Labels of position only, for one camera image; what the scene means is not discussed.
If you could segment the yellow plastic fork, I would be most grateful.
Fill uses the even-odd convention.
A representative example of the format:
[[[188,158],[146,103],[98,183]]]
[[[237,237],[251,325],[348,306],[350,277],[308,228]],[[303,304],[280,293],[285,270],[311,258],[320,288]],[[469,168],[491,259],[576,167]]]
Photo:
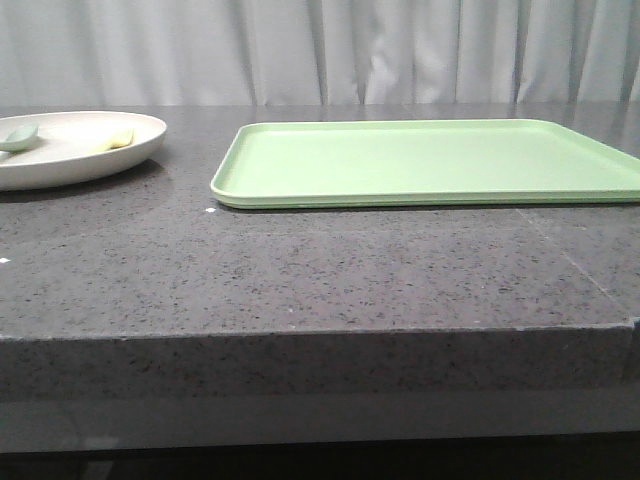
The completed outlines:
[[[106,138],[92,146],[89,152],[91,154],[102,153],[113,149],[127,147],[134,140],[134,132],[135,130],[133,128],[124,128],[114,131]]]

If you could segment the cream round plate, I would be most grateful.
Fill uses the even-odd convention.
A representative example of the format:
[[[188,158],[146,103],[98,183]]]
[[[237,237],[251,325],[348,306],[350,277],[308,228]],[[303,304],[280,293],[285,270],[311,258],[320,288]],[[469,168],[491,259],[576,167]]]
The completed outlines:
[[[63,111],[4,117],[1,137],[23,125],[37,124],[32,148],[1,153],[1,190],[60,187],[123,172],[147,160],[164,140],[167,125],[156,117],[119,111]],[[133,142],[91,154],[89,150],[114,131],[133,128]]]

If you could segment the light green tray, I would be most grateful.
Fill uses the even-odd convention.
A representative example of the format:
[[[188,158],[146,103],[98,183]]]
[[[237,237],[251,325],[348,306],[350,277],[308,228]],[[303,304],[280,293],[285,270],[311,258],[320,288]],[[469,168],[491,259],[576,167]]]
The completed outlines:
[[[536,119],[255,123],[210,187],[239,209],[627,203],[639,161]]]

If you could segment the green plastic spoon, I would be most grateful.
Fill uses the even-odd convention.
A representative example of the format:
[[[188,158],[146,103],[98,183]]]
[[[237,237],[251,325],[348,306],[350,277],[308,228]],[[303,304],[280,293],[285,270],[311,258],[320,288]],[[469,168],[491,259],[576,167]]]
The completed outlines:
[[[1,142],[0,150],[15,153],[29,149],[37,141],[38,130],[37,124],[23,125],[17,128]]]

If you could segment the white curtain backdrop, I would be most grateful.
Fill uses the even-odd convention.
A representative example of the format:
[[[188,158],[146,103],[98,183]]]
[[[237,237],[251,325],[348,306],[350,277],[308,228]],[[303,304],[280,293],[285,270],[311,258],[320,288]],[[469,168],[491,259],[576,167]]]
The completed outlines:
[[[1,102],[635,101],[635,1],[5,1]]]

